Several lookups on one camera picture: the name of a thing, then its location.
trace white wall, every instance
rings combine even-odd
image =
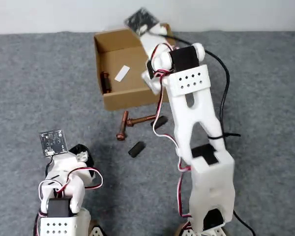
[[[295,0],[0,0],[0,34],[102,31],[141,6],[176,31],[295,30]]]

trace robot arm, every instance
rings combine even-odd
[[[103,177],[93,168],[93,160],[87,147],[77,145],[67,150],[62,130],[40,134],[45,156],[51,157],[51,166],[46,178],[39,184],[41,199],[38,223],[35,224],[35,236],[57,235],[88,236],[90,213],[82,208],[85,189],[102,186]],[[89,186],[95,176],[101,183]],[[94,227],[97,235],[104,235],[99,226]]]
[[[177,50],[164,46],[168,42],[158,35],[164,34],[164,28],[145,9],[125,22],[139,36],[149,58],[142,78],[154,94],[160,92],[161,86],[167,90],[175,122],[176,152],[191,169],[193,187],[187,216],[192,230],[197,236],[222,232],[220,228],[233,215],[235,163],[225,149],[221,124],[214,112],[207,66],[200,64],[205,50],[200,43]],[[162,83],[156,76],[159,70],[168,72]],[[194,97],[192,107],[187,106],[188,93]],[[191,134],[197,122],[211,139],[209,144],[192,151]]]

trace circuit board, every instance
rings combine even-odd
[[[68,152],[63,130],[52,130],[39,134],[44,156],[59,155]]]
[[[159,20],[142,7],[126,19],[124,23],[140,37],[149,31],[153,26],[157,25]]]

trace cardboard box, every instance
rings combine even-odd
[[[168,24],[164,24],[169,35],[173,35]],[[129,107],[155,103],[159,96],[154,95],[141,78],[146,70],[148,59],[136,35],[129,29],[120,29],[109,32],[96,33],[94,36],[97,79],[104,97],[107,110],[118,110]],[[126,65],[130,70],[121,82],[115,81],[115,76]],[[112,91],[103,93],[100,73],[109,73]],[[166,90],[164,101],[168,101]]]

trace black cable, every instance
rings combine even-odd
[[[186,40],[183,40],[181,38],[177,38],[175,36],[163,35],[163,34],[154,34],[154,33],[151,33],[151,32],[150,32],[150,34],[157,35],[157,36],[162,36],[164,38],[174,39],[174,40],[176,40],[178,42],[181,42],[181,43],[184,43],[186,45],[192,45],[192,43],[190,43],[190,42],[188,42]],[[230,73],[229,73],[226,65],[223,63],[223,61],[217,55],[215,55],[214,53],[212,53],[212,52],[210,52],[208,50],[205,50],[205,52],[207,54],[209,54],[211,57],[215,58],[221,64],[221,66],[223,67],[223,69],[225,71],[225,74],[226,74],[226,84],[225,84],[225,88],[224,88],[224,92],[223,92],[223,96],[222,96],[222,100],[221,100],[221,104],[220,104],[220,112],[219,112],[219,118],[220,118],[221,129],[222,129],[222,136],[220,136],[220,137],[209,137],[210,139],[220,139],[220,138],[223,138],[224,139],[224,143],[226,145],[225,137],[228,137],[228,136],[240,136],[240,134],[225,133],[225,131],[224,131],[223,110],[224,110],[224,104],[225,104],[225,100],[226,100],[228,88],[230,86]],[[237,218],[237,220],[241,224],[243,224],[247,229],[249,229],[251,231],[251,233],[252,233],[253,236],[256,236],[255,231],[237,215],[235,209],[233,211],[233,214],[234,214],[234,216]]]
[[[234,216],[237,218],[237,220],[241,223],[241,224],[243,224],[244,226],[246,226],[250,231],[251,231],[251,233],[252,233],[252,235],[253,236],[256,236],[256,233],[255,233],[255,231],[246,223],[246,222],[244,222],[238,215],[237,215],[237,213],[236,213],[236,211],[234,210],[233,211],[233,214],[234,214]]]
[[[45,177],[46,177],[47,174],[48,174],[48,168],[49,168],[49,166],[51,165],[51,163],[53,162],[53,160],[54,160],[54,156],[51,157],[50,162],[46,165],[46,168],[45,168]]]

